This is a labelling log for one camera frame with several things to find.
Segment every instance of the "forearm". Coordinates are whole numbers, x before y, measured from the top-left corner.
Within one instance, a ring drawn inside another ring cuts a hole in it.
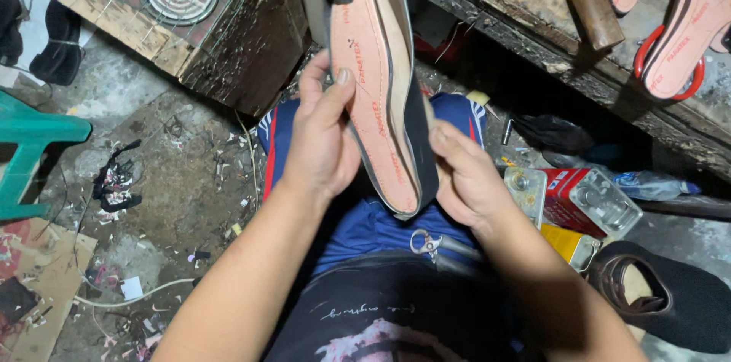
[[[327,208],[318,198],[280,181],[180,308],[155,362],[260,358]]]
[[[617,313],[515,205],[474,234],[523,305],[549,360],[645,360]]]

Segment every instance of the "tool handle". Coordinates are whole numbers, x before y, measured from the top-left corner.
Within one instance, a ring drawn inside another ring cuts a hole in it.
[[[480,254],[480,251],[472,249],[469,246],[462,244],[460,241],[446,235],[442,235],[440,238],[442,239],[442,242],[439,244],[439,249],[448,249],[452,252],[457,252],[459,255],[468,257],[471,260],[482,260],[482,254]]]
[[[609,0],[571,1],[594,50],[613,47],[624,40],[624,33]]]
[[[450,272],[470,279],[478,279],[482,275],[476,268],[442,254],[436,255],[433,262],[439,272]]]

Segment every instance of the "blue shorts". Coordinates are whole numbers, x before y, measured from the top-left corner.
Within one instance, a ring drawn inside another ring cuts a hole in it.
[[[437,94],[429,101],[437,118],[449,121],[484,149],[482,127],[487,116],[482,105],[455,94]],[[299,99],[277,105],[257,127],[257,136],[267,153],[264,200],[284,170],[292,139],[292,120],[299,105]],[[365,192],[362,188],[351,186],[346,189],[325,214],[310,252],[314,262],[313,274],[363,254],[388,249],[408,251],[411,234],[417,228],[426,229],[434,238],[448,235],[475,247],[469,229],[448,217],[436,201],[426,206],[416,217],[402,222],[383,206],[372,187],[368,187],[369,190]],[[466,261],[466,258],[451,251],[439,251],[439,254]]]

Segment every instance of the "wooden hammer handle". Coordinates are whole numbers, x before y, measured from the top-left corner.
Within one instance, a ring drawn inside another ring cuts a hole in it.
[[[571,0],[594,50],[613,47],[624,40],[609,0]]]

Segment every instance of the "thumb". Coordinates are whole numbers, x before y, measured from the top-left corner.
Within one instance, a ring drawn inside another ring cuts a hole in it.
[[[319,124],[329,126],[336,123],[343,113],[343,108],[355,93],[355,78],[353,71],[342,68],[338,73],[335,84],[325,91],[315,105],[312,116]]]
[[[434,153],[444,158],[454,171],[468,173],[477,168],[476,158],[440,126],[435,126],[429,132],[429,142]]]

